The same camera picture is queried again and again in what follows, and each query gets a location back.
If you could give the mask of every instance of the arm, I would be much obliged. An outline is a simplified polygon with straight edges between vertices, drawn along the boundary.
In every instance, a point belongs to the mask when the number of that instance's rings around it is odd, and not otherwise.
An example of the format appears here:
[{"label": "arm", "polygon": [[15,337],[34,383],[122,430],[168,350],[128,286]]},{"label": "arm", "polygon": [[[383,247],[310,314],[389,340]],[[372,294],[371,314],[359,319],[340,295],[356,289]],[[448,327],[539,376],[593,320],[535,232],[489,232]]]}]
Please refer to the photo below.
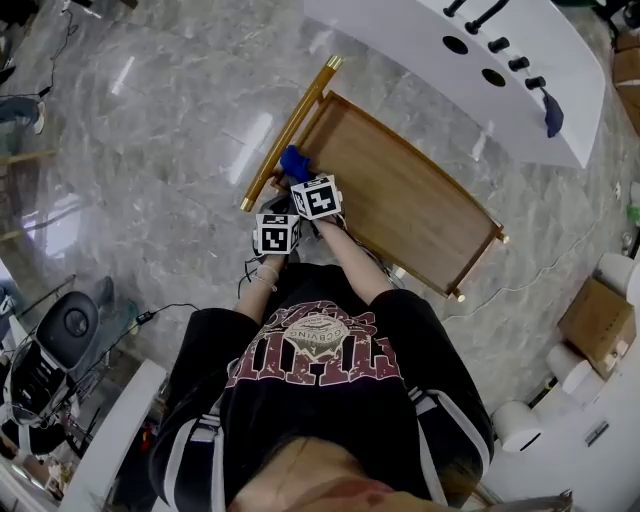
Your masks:
[{"label": "arm", "polygon": [[242,298],[233,308],[234,311],[242,313],[258,325],[262,324],[262,315],[267,307],[267,301],[271,295],[271,287],[278,280],[278,274],[284,265],[284,255],[270,254],[265,262],[258,267],[256,277],[249,283]]},{"label": "arm", "polygon": [[382,292],[393,290],[387,276],[342,229],[323,220],[315,221],[315,225],[340,263],[351,288],[367,306]]}]

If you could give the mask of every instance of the jacket sleeve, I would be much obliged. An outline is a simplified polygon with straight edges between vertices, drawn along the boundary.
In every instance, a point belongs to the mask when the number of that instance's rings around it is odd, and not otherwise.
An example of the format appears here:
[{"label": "jacket sleeve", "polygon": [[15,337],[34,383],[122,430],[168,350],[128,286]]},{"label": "jacket sleeve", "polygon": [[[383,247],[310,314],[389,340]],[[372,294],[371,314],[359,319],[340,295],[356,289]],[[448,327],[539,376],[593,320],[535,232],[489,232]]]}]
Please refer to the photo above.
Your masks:
[{"label": "jacket sleeve", "polygon": [[375,298],[371,310],[389,338],[407,389],[444,392],[493,453],[493,427],[480,394],[429,303],[408,290],[390,290]]},{"label": "jacket sleeve", "polygon": [[226,373],[227,365],[244,353],[259,329],[255,321],[237,311],[212,308],[193,313],[169,377],[167,409],[173,410],[208,377]]}]

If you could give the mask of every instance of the white cable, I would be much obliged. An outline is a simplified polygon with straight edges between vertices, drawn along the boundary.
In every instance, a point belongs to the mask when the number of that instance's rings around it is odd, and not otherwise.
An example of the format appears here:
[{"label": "white cable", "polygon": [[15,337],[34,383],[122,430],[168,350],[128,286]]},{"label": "white cable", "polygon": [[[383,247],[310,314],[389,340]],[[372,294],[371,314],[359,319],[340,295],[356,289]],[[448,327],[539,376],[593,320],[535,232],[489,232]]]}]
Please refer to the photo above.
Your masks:
[{"label": "white cable", "polygon": [[611,210],[611,207],[616,204],[616,201],[613,201],[608,208],[606,208],[605,210],[603,210],[602,214],[600,215],[599,218],[597,218],[593,224],[591,224],[591,227],[587,230],[587,232],[582,235],[580,238],[578,238],[578,240],[576,240],[576,242],[569,248],[569,250],[567,252],[565,252],[564,254],[561,254],[560,256],[558,256],[558,258],[556,259],[556,261],[553,263],[553,265],[549,266],[549,267],[543,267],[540,269],[540,271],[536,274],[536,277],[533,278],[532,281],[530,281],[529,283],[520,286],[518,288],[500,288],[499,290],[496,291],[496,293],[494,293],[486,302],[483,302],[482,304],[480,304],[476,309],[474,309],[471,313],[468,313],[466,315],[452,315],[450,317],[445,318],[442,323],[446,324],[449,320],[453,320],[454,318],[469,318],[473,315],[475,315],[478,311],[480,311],[481,309],[484,309],[486,306],[488,306],[489,304],[491,304],[497,297],[498,295],[500,295],[500,293],[502,292],[519,292],[522,290],[526,290],[527,288],[529,288],[530,286],[533,286],[534,284],[536,284],[536,282],[538,281],[538,279],[540,279],[540,277],[542,276],[543,273],[549,271],[549,270],[553,270],[554,268],[556,268],[556,266],[558,265],[558,263],[560,263],[560,260],[562,260],[567,254],[569,254],[570,252],[572,252],[577,245],[582,242],[583,240],[585,240],[590,234],[591,232],[594,230],[594,228],[596,227],[596,225],[605,218],[605,216],[609,213],[609,210]]}]

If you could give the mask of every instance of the white stripe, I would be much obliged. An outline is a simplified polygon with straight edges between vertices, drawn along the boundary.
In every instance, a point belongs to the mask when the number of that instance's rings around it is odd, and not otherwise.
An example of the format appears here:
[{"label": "white stripe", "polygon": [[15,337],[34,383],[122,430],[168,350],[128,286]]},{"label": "white stripe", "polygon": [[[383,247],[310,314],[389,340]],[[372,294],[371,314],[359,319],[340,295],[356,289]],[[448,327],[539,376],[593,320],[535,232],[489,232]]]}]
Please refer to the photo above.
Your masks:
[{"label": "white stripe", "polygon": [[422,391],[420,391],[418,388],[413,388],[411,391],[409,391],[409,398],[411,400],[415,400],[416,397],[421,393]]},{"label": "white stripe", "polygon": [[178,471],[180,471],[180,464],[182,463],[182,456],[184,455],[184,448],[189,440],[189,433],[191,428],[196,422],[196,418],[187,421],[176,436],[176,440],[171,447],[171,455],[169,455],[169,462],[167,462],[167,470],[164,474],[164,497],[167,500],[167,504],[171,510],[178,510],[176,507],[176,480],[178,478]]},{"label": "white stripe", "polygon": [[224,501],[224,432],[218,429],[213,446],[213,463],[211,467],[211,511],[225,512]]},{"label": "white stripe", "polygon": [[436,403],[433,401],[433,398],[430,396],[425,396],[420,402],[416,405],[416,414],[420,416],[431,409],[435,409],[438,407]]},{"label": "white stripe", "polygon": [[430,395],[436,395],[440,400],[440,405],[444,407],[445,411],[455,420],[462,431],[467,435],[469,440],[475,445],[480,458],[482,459],[482,476],[484,476],[491,464],[491,456],[489,455],[489,448],[484,439],[478,432],[476,426],[471,422],[469,418],[460,410],[460,408],[454,403],[449,396],[437,389],[429,389],[427,393]]},{"label": "white stripe", "polygon": [[27,425],[18,424],[18,442],[22,451],[31,454],[31,436]]},{"label": "white stripe", "polygon": [[216,433],[208,428],[197,428],[191,436],[192,443],[211,443]]},{"label": "white stripe", "polygon": [[427,438],[424,436],[424,431],[422,430],[422,425],[420,425],[419,421],[418,432],[420,434],[420,466],[422,467],[422,474],[424,476],[424,481],[427,484],[427,489],[429,489],[429,494],[431,495],[431,501],[447,506],[447,497],[444,495],[444,491],[442,490],[442,484],[438,478],[436,467],[433,464],[429,444],[427,443]]},{"label": "white stripe", "polygon": [[220,418],[218,416],[212,416],[210,414],[203,414],[200,418],[200,423],[211,425],[212,427],[219,427]]}]

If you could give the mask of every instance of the cardboard box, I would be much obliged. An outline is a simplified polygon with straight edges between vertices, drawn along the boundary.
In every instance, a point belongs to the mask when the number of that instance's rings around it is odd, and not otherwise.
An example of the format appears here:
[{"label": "cardboard box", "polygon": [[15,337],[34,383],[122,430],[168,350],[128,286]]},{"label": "cardboard box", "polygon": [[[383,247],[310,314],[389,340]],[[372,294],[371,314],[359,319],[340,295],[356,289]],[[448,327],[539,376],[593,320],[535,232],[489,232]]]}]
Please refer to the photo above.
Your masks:
[{"label": "cardboard box", "polygon": [[558,327],[605,380],[613,373],[606,360],[619,356],[618,342],[631,346],[636,337],[633,306],[593,278],[584,283]]},{"label": "cardboard box", "polygon": [[613,83],[631,123],[640,135],[640,38],[623,34],[613,58]]}]

